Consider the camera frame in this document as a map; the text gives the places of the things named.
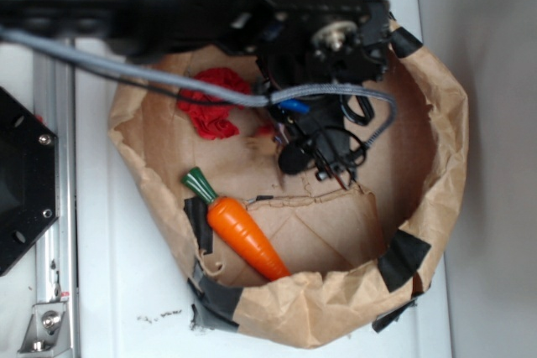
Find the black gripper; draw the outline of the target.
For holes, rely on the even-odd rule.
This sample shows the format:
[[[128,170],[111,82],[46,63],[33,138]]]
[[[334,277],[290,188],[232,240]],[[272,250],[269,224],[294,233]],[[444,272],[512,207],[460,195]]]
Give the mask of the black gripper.
[[[295,176],[310,170],[322,182],[334,179],[343,189],[357,181],[368,146],[345,123],[365,127],[375,117],[365,96],[304,96],[267,108],[274,125],[277,166]]]

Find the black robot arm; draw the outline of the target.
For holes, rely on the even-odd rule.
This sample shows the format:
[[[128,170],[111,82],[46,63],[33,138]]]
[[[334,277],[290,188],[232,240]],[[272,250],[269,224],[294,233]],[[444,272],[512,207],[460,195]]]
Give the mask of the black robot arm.
[[[215,104],[263,107],[279,124],[279,169],[315,169],[347,188],[372,140],[344,122],[374,117],[363,88],[388,67],[389,0],[1,0],[1,38],[76,67],[151,82],[166,93],[180,79],[152,73],[163,54],[213,45],[256,59],[262,80],[234,96],[193,80]]]

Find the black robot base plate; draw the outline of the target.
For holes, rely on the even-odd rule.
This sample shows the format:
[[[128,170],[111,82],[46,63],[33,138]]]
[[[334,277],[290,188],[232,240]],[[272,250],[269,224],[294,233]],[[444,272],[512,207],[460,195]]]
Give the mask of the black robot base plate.
[[[57,220],[56,135],[1,89],[1,274]]]

